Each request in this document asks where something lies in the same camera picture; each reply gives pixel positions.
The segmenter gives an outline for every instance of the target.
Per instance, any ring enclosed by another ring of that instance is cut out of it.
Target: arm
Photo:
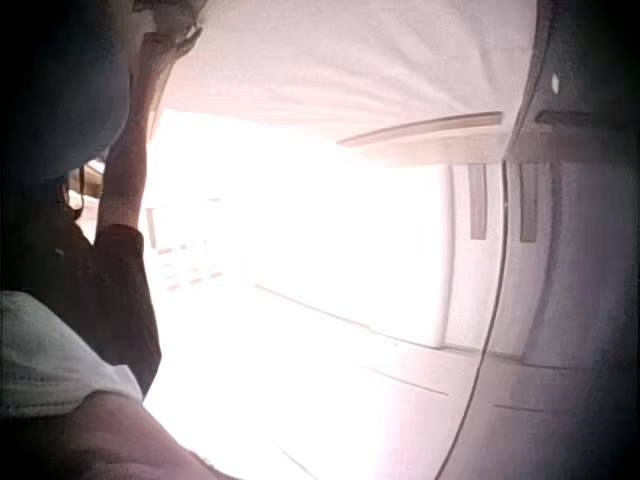
[[[180,43],[156,32],[144,36],[129,118],[106,162],[97,232],[116,224],[138,228],[147,180],[147,131],[153,98],[163,73],[191,51],[201,32],[197,30]]]

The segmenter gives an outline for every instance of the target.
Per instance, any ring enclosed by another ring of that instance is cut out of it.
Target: hand
[[[145,81],[158,80],[180,58],[189,53],[198,42],[202,28],[178,42],[175,36],[149,32],[140,46],[139,76]]]

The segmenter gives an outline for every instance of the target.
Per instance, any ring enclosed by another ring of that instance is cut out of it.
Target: dark sleeve
[[[100,307],[113,341],[102,352],[112,365],[126,364],[146,396],[160,365],[158,326],[144,268],[144,238],[124,225],[96,235],[94,261]]]

